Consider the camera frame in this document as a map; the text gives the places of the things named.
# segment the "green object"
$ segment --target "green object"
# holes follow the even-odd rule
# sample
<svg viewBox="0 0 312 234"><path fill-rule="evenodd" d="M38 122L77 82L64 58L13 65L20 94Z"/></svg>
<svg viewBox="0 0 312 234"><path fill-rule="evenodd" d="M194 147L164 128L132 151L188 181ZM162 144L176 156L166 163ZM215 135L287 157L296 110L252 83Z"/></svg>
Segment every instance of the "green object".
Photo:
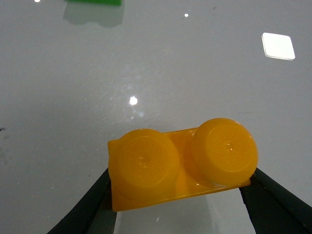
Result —
<svg viewBox="0 0 312 234"><path fill-rule="evenodd" d="M121 6L121 0L68 0Z"/></svg>

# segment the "round cap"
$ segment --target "round cap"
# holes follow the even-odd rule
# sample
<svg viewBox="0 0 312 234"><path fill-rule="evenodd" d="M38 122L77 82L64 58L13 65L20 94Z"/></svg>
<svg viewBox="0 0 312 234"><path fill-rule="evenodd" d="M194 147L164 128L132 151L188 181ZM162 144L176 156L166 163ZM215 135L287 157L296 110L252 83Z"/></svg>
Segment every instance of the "round cap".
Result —
<svg viewBox="0 0 312 234"><path fill-rule="evenodd" d="M163 195L173 188L179 169L179 155L173 142L151 129L124 135L109 159L112 184L131 199Z"/></svg>
<svg viewBox="0 0 312 234"><path fill-rule="evenodd" d="M255 141L241 124L227 118L203 123L192 139L196 166L213 184L233 186L254 173L258 153Z"/></svg>

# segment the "white table surface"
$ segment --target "white table surface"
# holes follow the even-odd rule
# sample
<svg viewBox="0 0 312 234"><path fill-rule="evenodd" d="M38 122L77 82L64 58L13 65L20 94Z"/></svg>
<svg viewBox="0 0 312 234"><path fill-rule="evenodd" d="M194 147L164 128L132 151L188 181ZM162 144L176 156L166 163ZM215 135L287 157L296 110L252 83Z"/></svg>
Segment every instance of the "white table surface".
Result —
<svg viewBox="0 0 312 234"><path fill-rule="evenodd" d="M54 227L107 168L107 141L214 117L246 126L258 167L312 205L311 11L308 0L0 0L0 233ZM265 32L290 36L296 58L266 57ZM115 233L254 229L236 189L118 213Z"/></svg>

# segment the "yellow screw cap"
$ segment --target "yellow screw cap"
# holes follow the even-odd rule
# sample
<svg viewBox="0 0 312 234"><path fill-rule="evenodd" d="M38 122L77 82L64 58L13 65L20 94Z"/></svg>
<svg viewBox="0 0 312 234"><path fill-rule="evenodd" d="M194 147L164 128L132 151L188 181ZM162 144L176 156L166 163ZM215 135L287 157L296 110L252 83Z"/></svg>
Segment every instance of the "yellow screw cap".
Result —
<svg viewBox="0 0 312 234"><path fill-rule="evenodd" d="M251 134L241 124L227 118L208 120L196 130L192 156L211 183L224 186L248 180L258 162Z"/></svg>
<svg viewBox="0 0 312 234"><path fill-rule="evenodd" d="M110 153L109 174L115 189L133 200L160 197L178 178L180 159L173 142L152 129L124 135Z"/></svg>

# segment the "glossy white surface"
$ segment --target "glossy white surface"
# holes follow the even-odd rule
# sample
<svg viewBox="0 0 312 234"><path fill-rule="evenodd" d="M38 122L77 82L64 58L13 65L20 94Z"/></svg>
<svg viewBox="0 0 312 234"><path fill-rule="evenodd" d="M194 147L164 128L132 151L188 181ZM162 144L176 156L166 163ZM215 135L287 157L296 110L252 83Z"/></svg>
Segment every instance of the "glossy white surface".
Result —
<svg viewBox="0 0 312 234"><path fill-rule="evenodd" d="M107 168L107 141L214 117L246 126L259 168L312 205L311 10L307 0L0 0L0 233L54 227ZM296 58L266 57L265 32L290 36ZM238 190L119 213L115 231L190 232L254 231Z"/></svg>

